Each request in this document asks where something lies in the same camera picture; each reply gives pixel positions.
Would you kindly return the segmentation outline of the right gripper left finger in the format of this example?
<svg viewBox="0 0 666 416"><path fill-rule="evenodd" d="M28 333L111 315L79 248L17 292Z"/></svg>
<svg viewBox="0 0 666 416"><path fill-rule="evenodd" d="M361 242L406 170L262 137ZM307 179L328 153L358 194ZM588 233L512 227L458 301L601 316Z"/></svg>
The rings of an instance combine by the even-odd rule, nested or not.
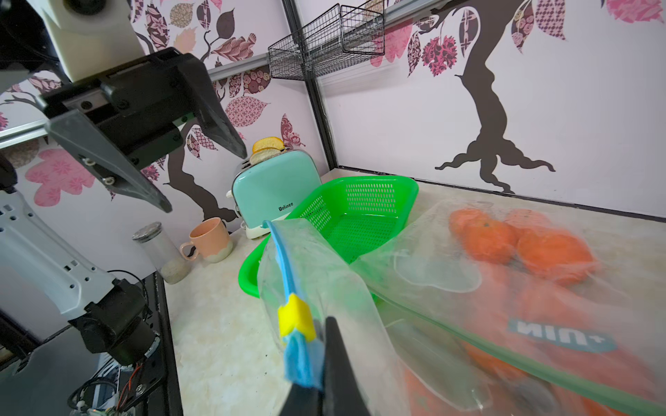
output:
<svg viewBox="0 0 666 416"><path fill-rule="evenodd" d="M324 395L317 388L293 384L279 416L322 416Z"/></svg>

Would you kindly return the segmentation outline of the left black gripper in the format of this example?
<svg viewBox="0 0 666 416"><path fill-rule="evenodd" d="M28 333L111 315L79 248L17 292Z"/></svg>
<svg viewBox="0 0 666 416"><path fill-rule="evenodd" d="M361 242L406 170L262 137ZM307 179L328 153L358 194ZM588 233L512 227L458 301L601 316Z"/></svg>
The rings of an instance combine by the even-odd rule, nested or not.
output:
<svg viewBox="0 0 666 416"><path fill-rule="evenodd" d="M51 90L38 103L48 136L107 189L165 213L173 206L137 166L182 146L181 123L195 115L207 138L247 157L204 63L173 47Z"/></svg>

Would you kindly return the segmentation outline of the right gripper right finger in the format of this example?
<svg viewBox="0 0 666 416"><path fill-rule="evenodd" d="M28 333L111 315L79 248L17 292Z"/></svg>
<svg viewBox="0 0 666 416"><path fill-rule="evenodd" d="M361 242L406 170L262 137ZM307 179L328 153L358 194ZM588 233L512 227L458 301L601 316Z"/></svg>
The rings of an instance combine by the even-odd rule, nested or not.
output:
<svg viewBox="0 0 666 416"><path fill-rule="evenodd" d="M370 415L335 317L325 320L322 415Z"/></svg>

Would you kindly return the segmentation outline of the blue zip clear bag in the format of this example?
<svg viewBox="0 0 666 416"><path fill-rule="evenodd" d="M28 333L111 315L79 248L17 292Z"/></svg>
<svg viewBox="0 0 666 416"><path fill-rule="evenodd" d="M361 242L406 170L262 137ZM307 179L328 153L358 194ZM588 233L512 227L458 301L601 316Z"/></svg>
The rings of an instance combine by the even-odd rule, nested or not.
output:
<svg viewBox="0 0 666 416"><path fill-rule="evenodd" d="M325 320L335 317L370 415L408 415L402 366L364 281L307 220L267 226L258 288L286 381L324 393Z"/></svg>

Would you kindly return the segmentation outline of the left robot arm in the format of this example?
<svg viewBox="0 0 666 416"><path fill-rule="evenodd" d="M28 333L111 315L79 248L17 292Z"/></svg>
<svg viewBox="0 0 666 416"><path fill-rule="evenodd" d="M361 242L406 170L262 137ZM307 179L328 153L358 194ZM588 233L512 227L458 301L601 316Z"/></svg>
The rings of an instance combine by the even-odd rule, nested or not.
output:
<svg viewBox="0 0 666 416"><path fill-rule="evenodd" d="M47 135L117 194L171 211L143 170L182 142L196 120L207 138L245 158L201 60L167 48L43 95ZM38 287L76 328L86 348L123 366L146 360L160 338L146 323L142 289L90 263L34 211L1 163L1 262Z"/></svg>

